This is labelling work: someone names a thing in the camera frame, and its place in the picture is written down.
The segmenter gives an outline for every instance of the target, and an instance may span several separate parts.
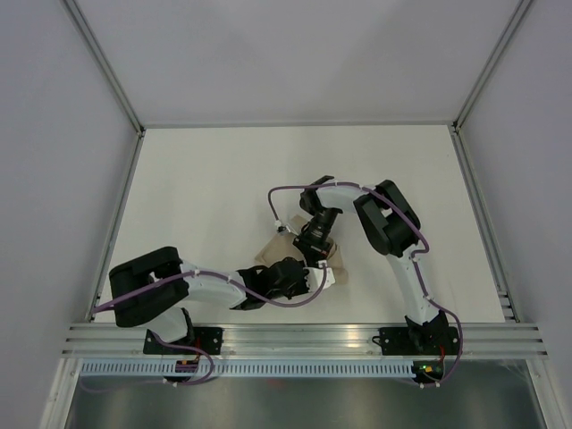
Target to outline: white wall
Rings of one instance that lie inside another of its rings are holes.
[[[0,6],[0,416],[38,426],[134,132],[57,0]]]
[[[451,121],[517,0],[79,0],[145,125]]]
[[[572,2],[536,2],[464,130],[522,316],[572,400]]]

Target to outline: aluminum frame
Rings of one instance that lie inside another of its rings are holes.
[[[378,329],[404,324],[217,324],[224,329],[221,356],[233,359],[351,359],[395,360],[383,356],[371,339]],[[139,358],[145,328],[117,328],[115,324],[73,324],[63,345],[62,358]],[[463,324],[462,359],[546,359],[535,324]],[[181,359],[184,355],[164,356]],[[403,356],[408,360],[434,359]]]

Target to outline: purple cable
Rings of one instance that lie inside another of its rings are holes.
[[[458,327],[458,354],[457,354],[457,357],[455,358],[455,362],[453,363],[449,372],[446,375],[444,375],[443,378],[439,381],[439,383],[445,382],[446,380],[448,380],[450,378],[450,376],[453,374],[453,372],[455,372],[455,370],[457,369],[459,360],[461,359],[461,355],[463,354],[463,344],[464,344],[463,328],[461,326],[460,319],[458,318],[458,316],[455,313],[450,311],[448,308],[445,308],[445,307],[441,306],[440,304],[437,304],[432,298],[430,298],[429,291],[427,290],[427,287],[425,285],[425,281],[423,279],[423,275],[421,274],[421,270],[419,268],[419,264],[415,260],[416,255],[423,255],[423,254],[429,253],[429,242],[427,241],[427,239],[425,238],[423,233],[413,224],[413,222],[411,222],[411,220],[401,210],[399,210],[397,208],[397,206],[395,206],[395,204],[393,204],[388,198],[386,198],[383,195],[381,195],[380,193],[376,192],[374,189],[370,189],[370,188],[365,187],[365,186],[362,187],[362,186],[358,185],[357,183],[354,183],[351,181],[336,181],[336,182],[330,182],[330,183],[323,183],[320,185],[278,186],[278,187],[272,188],[268,191],[268,196],[267,196],[268,197],[268,204],[270,205],[270,209],[272,210],[272,213],[274,215],[274,219],[277,221],[280,221],[280,217],[278,216],[278,213],[276,212],[276,209],[275,209],[274,204],[272,202],[272,194],[275,191],[277,191],[277,190],[288,190],[288,189],[333,188],[333,187],[337,187],[337,186],[346,186],[346,187],[350,187],[350,188],[356,188],[356,189],[363,190],[364,192],[370,193],[371,195],[373,195],[374,197],[376,197],[377,199],[382,201],[386,206],[388,206],[393,211],[393,213],[397,214],[397,216],[399,216],[401,218],[401,220],[403,222],[405,222],[405,224],[411,229],[411,231],[413,231],[415,233],[415,235],[423,243],[424,248],[414,250],[413,252],[411,252],[411,256],[410,256],[411,262],[413,262],[413,266],[415,267],[415,272],[417,275],[417,279],[419,280],[419,285],[421,286],[421,291],[423,292],[425,299],[427,299],[427,301],[431,305],[433,305],[434,307],[443,311],[445,314],[450,315],[455,320],[455,323],[457,324],[457,327]],[[435,387],[436,385],[437,385],[437,383],[428,383],[428,384],[424,384],[424,387]]]
[[[179,279],[182,279],[184,277],[193,277],[194,278],[196,276],[214,277],[216,279],[224,280],[224,281],[228,282],[229,284],[231,284],[232,286],[235,286],[235,287],[239,288],[240,290],[244,290],[246,293],[252,295],[253,297],[256,297],[256,298],[260,299],[261,301],[264,301],[268,304],[272,304],[273,306],[282,307],[282,308],[302,307],[302,306],[305,306],[306,304],[309,304],[314,299],[316,299],[317,296],[322,292],[322,290],[324,290],[325,283],[326,283],[327,270],[328,270],[327,266],[323,267],[322,283],[320,284],[318,289],[309,298],[306,298],[300,302],[295,302],[293,304],[284,304],[284,303],[281,303],[278,301],[274,301],[273,299],[268,299],[267,297],[260,295],[259,293],[256,293],[253,290],[250,290],[244,284],[241,284],[241,283],[239,283],[233,279],[229,279],[226,275],[221,274],[221,273],[217,273],[216,271],[200,270],[198,274],[195,274],[195,270],[191,270],[191,271],[187,271],[185,273],[172,275],[171,277],[166,277],[166,278],[161,279],[157,282],[148,284],[147,286],[144,286],[140,289],[137,289],[137,290],[131,291],[129,293],[126,293],[124,295],[121,295],[120,297],[118,297],[116,299],[112,299],[111,301],[108,301],[108,302],[102,304],[101,306],[95,307],[93,309],[92,313],[95,314],[95,313],[101,313],[103,311],[113,310],[114,306],[116,306],[117,304],[121,304],[122,302],[124,302],[128,299],[131,299],[133,297],[137,297],[138,295],[149,292],[150,290],[159,288],[168,282],[173,282],[175,280],[179,280]]]
[[[80,377],[78,379],[78,385],[83,391],[86,391],[87,393],[91,394],[109,393],[110,391],[118,391],[120,389],[125,389],[128,387],[142,386],[144,384],[163,384],[161,380],[142,380],[135,383],[122,384],[121,386],[108,387],[104,389],[94,389],[92,387],[86,386],[85,383],[83,382],[83,378],[84,377]]]
[[[206,360],[208,360],[208,363],[210,364],[210,367],[208,368],[208,372],[203,375],[202,377],[198,378],[197,380],[189,380],[187,382],[178,382],[177,384],[181,384],[181,385],[185,385],[185,386],[192,386],[192,385],[196,385],[196,384],[202,384],[202,383],[206,383],[208,381],[208,377],[210,377],[210,375],[213,373],[213,371],[215,370],[215,362],[213,361],[213,358],[211,357],[211,355],[209,355],[208,353],[206,353],[204,350],[199,349],[197,347],[192,347],[192,346],[178,346],[176,344],[169,344],[168,342],[164,342],[163,340],[161,340],[161,338],[154,332],[153,336],[155,337],[155,340],[161,344],[164,347],[168,347],[170,349],[179,349],[179,350],[190,350],[190,351],[194,351],[195,353],[199,354],[199,355],[203,355]],[[191,364],[191,365],[177,365],[176,368],[180,369],[180,370],[196,370],[198,367],[198,364]],[[116,391],[118,389],[124,389],[127,387],[133,387],[133,386],[142,386],[144,384],[164,384],[163,380],[143,380],[140,382],[135,382],[135,383],[130,383],[130,384],[123,384],[121,386],[115,386],[115,387],[110,387],[110,388],[105,388],[105,389],[93,389],[91,387],[88,387],[85,385],[85,383],[83,382],[83,378],[80,377],[80,379],[78,380],[78,384],[80,385],[80,388],[83,391],[86,391],[87,393],[92,393],[92,394],[98,394],[98,393],[108,393],[110,391]]]
[[[164,342],[163,340],[161,340],[161,338],[159,338],[159,336],[152,332],[153,336],[155,337],[155,340],[161,344],[164,347],[168,347],[169,349],[177,349],[177,350],[190,350],[190,351],[194,351],[197,354],[203,355],[206,360],[208,360],[208,363],[211,364],[210,367],[208,368],[208,372],[203,375],[202,377],[198,378],[197,380],[189,380],[187,382],[180,382],[177,384],[181,384],[184,386],[193,386],[196,384],[202,384],[205,383],[208,380],[208,377],[211,376],[211,374],[213,373],[213,371],[215,370],[215,362],[213,361],[213,358],[211,357],[211,355],[209,355],[208,353],[206,353],[204,350],[199,349],[197,347],[192,347],[192,346],[178,346],[176,344],[169,344],[168,342]]]

